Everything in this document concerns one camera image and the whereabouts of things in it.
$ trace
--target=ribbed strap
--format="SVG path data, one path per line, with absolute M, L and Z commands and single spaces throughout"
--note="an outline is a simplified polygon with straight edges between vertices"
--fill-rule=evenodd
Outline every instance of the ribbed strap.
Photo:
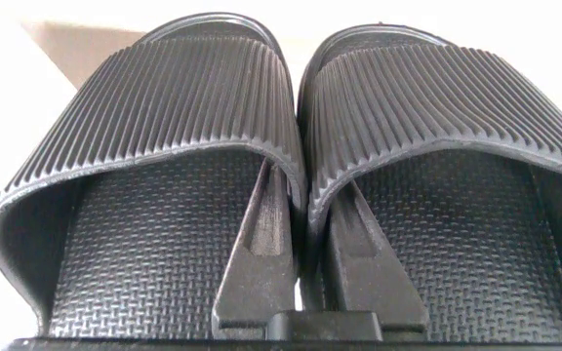
M 193 150 L 243 148 L 287 174 L 306 206 L 301 143 L 287 72 L 265 44 L 182 37 L 108 58 L 0 196 Z
M 312 84 L 305 158 L 309 225 L 354 177 L 445 148 L 501 154 L 562 173 L 562 113 L 497 56 L 455 46 L 359 50 Z

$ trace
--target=slide sandal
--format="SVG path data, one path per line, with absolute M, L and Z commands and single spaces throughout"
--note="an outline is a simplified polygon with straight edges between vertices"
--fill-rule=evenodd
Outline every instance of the slide sandal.
M 108 58 L 0 194 L 0 269 L 39 336 L 257 339 L 294 309 L 291 87 L 268 30 L 231 14 Z
M 391 340 L 562 344 L 562 113 L 508 63 L 349 28 L 305 71 L 299 125 L 308 308 L 373 311 Z

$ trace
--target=textured footbed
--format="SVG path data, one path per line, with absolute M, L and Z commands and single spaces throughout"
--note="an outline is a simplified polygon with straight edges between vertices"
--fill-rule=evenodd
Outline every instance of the textured footbed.
M 529 166 L 449 150 L 359 177 L 430 341 L 562 342 L 562 269 Z
M 86 180 L 49 335 L 211 338 L 216 292 L 262 160 L 211 152 Z

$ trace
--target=black rubber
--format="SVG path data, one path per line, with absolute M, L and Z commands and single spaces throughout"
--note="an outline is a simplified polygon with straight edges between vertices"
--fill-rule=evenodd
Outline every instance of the black rubber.
M 562 268 L 527 165 L 437 151 L 356 182 L 428 308 L 429 341 L 562 342 Z
M 232 14 L 167 23 L 101 65 L 0 194 L 0 269 L 41 336 L 212 338 L 231 260 L 278 262 L 253 270 L 268 290 L 244 287 L 263 319 L 247 327 L 294 307 L 291 244 L 234 249 L 290 242 L 304 217 L 289 82 L 267 29 Z
M 212 304 L 261 161 L 220 151 L 86 180 L 49 335 L 212 338 Z
M 364 241 L 377 221 L 428 309 L 429 341 L 562 343 L 562 113 L 526 78 L 413 28 L 353 27 L 316 52 L 299 112 L 309 308 L 343 310 L 344 293 L 362 310 L 396 306 L 386 279 L 367 286 L 339 258 L 356 250 L 341 236 Z M 354 186 L 363 196 L 341 195 Z M 365 274 L 379 245 L 360 248 Z

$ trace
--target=white surface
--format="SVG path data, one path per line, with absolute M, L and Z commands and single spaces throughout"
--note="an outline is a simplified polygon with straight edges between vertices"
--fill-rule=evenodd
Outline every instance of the white surface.
M 290 66 L 295 96 L 302 71 L 327 36 L 348 26 L 406 24 L 456 44 L 494 52 L 524 73 L 562 109 L 562 1 L 76 1 L 9 5 L 0 12 L 0 189 L 54 123 L 74 89 L 18 26 L 18 20 L 60 20 L 148 31 L 199 12 L 241 13 L 265 24 Z M 0 346 L 32 336 L 35 319 L 0 276 Z

